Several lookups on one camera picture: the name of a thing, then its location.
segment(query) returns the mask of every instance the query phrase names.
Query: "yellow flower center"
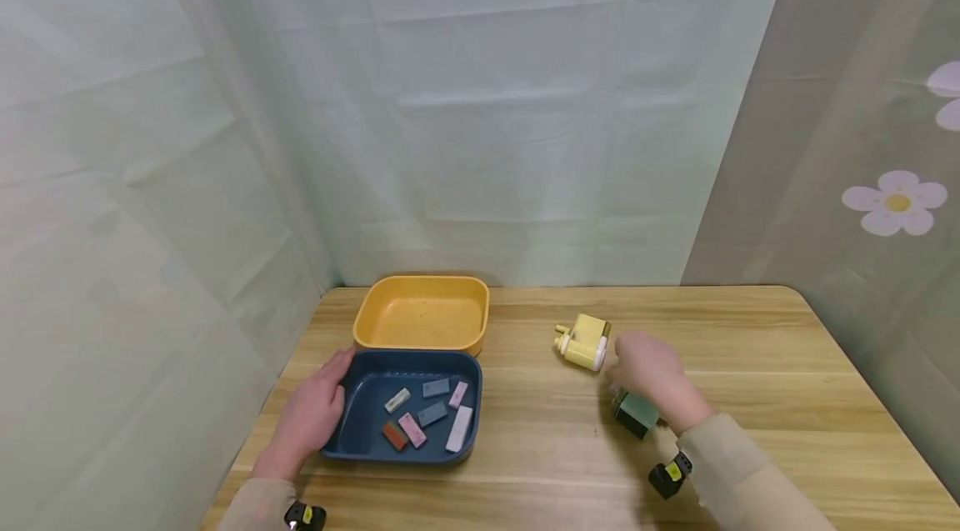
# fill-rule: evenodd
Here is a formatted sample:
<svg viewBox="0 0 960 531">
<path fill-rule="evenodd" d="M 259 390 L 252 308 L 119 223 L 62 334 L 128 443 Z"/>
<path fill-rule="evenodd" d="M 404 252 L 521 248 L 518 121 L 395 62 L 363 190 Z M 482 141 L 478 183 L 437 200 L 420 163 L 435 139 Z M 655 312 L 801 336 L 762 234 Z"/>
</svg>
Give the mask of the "yellow flower center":
<svg viewBox="0 0 960 531">
<path fill-rule="evenodd" d="M 895 193 L 889 198 L 886 198 L 883 203 L 891 213 L 905 213 L 910 209 L 910 198 L 904 196 L 902 193 Z"/>
</svg>

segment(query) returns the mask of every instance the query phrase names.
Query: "wooden table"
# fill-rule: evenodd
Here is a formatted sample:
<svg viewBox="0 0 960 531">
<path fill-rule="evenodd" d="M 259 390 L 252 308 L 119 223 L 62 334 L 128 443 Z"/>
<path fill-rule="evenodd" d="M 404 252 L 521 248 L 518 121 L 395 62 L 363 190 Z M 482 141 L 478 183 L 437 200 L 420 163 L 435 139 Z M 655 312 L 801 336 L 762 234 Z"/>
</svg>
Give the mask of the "wooden table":
<svg viewBox="0 0 960 531">
<path fill-rule="evenodd" d="M 290 393 L 352 342 L 365 289 L 323 296 L 203 521 L 215 529 Z M 480 431 L 459 467 L 312 460 L 308 503 L 328 529 L 713 528 L 689 484 L 660 499 L 646 474 L 673 438 L 639 443 L 607 390 L 553 352 L 554 324 L 586 312 L 680 352 L 730 413 L 842 531 L 958 529 L 958 506 L 798 293 L 784 287 L 492 289 Z"/>
</svg>

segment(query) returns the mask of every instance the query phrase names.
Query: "flower print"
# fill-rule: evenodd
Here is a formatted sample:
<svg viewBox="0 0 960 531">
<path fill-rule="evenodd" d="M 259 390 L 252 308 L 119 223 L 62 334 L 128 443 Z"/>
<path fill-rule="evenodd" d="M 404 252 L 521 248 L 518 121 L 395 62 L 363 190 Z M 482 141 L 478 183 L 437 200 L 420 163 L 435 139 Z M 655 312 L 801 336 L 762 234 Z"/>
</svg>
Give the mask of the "flower print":
<svg viewBox="0 0 960 531">
<path fill-rule="evenodd" d="M 927 79 L 927 88 L 942 98 L 960 98 L 960 62 L 943 64 Z M 937 113 L 937 124 L 960 131 L 960 100 L 954 99 Z"/>
<path fill-rule="evenodd" d="M 884 173 L 877 187 L 849 188 L 842 192 L 841 200 L 847 208 L 866 213 L 860 227 L 883 237 L 899 229 L 911 235 L 927 233 L 933 228 L 929 209 L 941 207 L 947 201 L 947 189 L 943 185 L 920 183 L 920 178 L 909 171 Z"/>
</svg>

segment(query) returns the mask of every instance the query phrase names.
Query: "green block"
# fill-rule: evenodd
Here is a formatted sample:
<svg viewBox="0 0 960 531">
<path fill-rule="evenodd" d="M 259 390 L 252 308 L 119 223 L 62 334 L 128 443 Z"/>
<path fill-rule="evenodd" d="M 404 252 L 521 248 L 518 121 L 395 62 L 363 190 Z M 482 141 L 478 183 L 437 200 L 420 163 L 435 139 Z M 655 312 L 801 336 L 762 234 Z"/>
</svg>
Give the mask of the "green block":
<svg viewBox="0 0 960 531">
<path fill-rule="evenodd" d="M 644 438 L 647 432 L 657 426 L 659 412 L 657 407 L 644 398 L 620 390 L 613 399 L 613 418 L 629 429 L 633 435 Z"/>
</svg>

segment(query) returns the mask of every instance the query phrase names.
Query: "beige sleeve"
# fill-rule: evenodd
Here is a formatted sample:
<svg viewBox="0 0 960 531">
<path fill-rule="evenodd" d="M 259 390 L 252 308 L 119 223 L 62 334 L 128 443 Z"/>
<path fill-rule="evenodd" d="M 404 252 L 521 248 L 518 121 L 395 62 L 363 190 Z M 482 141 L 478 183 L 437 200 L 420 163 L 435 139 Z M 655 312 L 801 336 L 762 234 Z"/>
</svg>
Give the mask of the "beige sleeve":
<svg viewBox="0 0 960 531">
<path fill-rule="evenodd" d="M 248 479 L 233 497 L 217 531 L 289 531 L 283 516 L 297 498 L 283 479 Z"/>
<path fill-rule="evenodd" d="M 700 504 L 727 531 L 822 531 L 833 525 L 725 413 L 683 433 Z"/>
</svg>

